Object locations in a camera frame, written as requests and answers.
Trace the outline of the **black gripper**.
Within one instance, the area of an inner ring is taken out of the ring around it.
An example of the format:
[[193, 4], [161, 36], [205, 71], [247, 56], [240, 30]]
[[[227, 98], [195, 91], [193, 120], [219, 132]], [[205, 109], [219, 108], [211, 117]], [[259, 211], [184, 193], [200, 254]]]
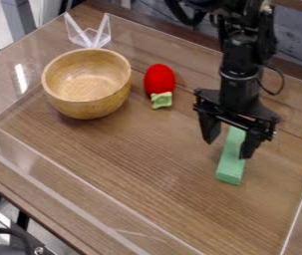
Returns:
[[204, 140], [213, 144], [220, 136], [223, 123], [245, 130], [240, 158], [249, 159], [263, 141], [273, 140], [280, 116], [264, 106], [260, 98], [256, 98], [247, 106], [236, 105], [229, 108], [220, 101], [220, 90], [197, 88], [193, 94], [196, 96], [193, 109], [199, 113]]

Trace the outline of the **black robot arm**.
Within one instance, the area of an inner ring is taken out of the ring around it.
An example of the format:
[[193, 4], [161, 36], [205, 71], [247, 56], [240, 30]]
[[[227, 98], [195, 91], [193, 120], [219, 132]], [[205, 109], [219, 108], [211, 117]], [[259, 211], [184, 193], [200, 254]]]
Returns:
[[209, 19], [217, 28], [223, 61], [217, 90], [197, 88], [193, 109], [203, 137], [215, 142], [221, 125], [245, 131], [239, 157], [248, 159], [272, 140], [280, 116], [261, 103], [263, 69], [277, 53], [272, 0], [164, 0], [173, 16], [188, 25]]

